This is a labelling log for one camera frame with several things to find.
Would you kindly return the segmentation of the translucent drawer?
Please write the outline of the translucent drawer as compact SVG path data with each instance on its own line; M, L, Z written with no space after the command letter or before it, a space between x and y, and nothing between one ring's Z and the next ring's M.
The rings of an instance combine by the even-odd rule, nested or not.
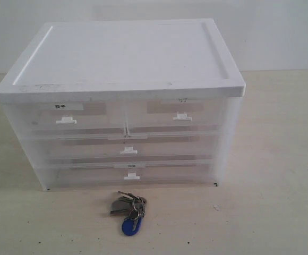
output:
M116 102L42 105L29 121L37 130L100 130L123 133L124 117Z
M210 155L217 149L218 136L136 137L131 139L41 140L50 159L86 159L119 156Z
M159 165L134 163L109 166L65 166L34 169L45 190L102 185L219 184L212 163L206 161Z
M199 126L219 123L220 99L135 100L127 104L128 127Z

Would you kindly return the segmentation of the key bunch with blue fob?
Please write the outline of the key bunch with blue fob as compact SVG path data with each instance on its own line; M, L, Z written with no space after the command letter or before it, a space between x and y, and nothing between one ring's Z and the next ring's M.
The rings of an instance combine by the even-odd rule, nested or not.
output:
M147 200L129 192L117 193L119 197L112 203L109 214L124 216L122 232L126 236L134 236L139 232L146 215Z

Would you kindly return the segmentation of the white plastic drawer cabinet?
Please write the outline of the white plastic drawer cabinet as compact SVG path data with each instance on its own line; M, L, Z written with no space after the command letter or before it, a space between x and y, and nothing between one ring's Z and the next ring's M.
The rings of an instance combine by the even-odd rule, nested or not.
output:
M33 170L205 161L212 163L220 182L244 93L245 81L213 19L46 23L0 82L0 103ZM128 127L128 101L185 98L220 99L223 107L219 123ZM37 130L29 124L42 105L94 102L120 105L123 133ZM211 134L218 136L218 145L210 155L59 160L47 157L40 144L51 139Z

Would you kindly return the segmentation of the small white paper scrap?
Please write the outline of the small white paper scrap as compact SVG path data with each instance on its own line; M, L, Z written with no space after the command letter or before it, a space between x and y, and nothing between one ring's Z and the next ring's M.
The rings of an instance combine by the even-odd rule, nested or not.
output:
M216 211L219 211L220 210L220 207L218 205L214 205L213 208L216 210Z

